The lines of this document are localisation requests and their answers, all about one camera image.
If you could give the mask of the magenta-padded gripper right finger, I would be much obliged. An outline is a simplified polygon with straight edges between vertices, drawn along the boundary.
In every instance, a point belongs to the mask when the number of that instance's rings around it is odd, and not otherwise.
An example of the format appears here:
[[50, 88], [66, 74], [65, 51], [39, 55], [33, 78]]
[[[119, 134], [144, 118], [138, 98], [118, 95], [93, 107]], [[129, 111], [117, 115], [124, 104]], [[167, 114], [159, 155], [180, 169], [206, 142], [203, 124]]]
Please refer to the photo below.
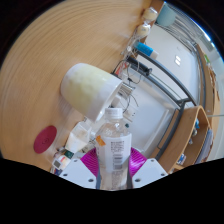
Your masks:
[[156, 159], [147, 159], [138, 150], [131, 149], [128, 174], [129, 189], [144, 187], [166, 176], [167, 172]]

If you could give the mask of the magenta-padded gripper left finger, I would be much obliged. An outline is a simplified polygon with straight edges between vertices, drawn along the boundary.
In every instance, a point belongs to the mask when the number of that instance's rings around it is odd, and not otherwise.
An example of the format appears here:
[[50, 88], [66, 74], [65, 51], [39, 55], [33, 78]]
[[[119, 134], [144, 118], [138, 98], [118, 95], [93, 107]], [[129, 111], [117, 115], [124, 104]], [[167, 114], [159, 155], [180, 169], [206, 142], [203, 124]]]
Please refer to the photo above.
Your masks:
[[96, 149], [93, 148], [87, 153], [77, 152], [60, 177], [84, 188], [98, 189], [100, 171]]

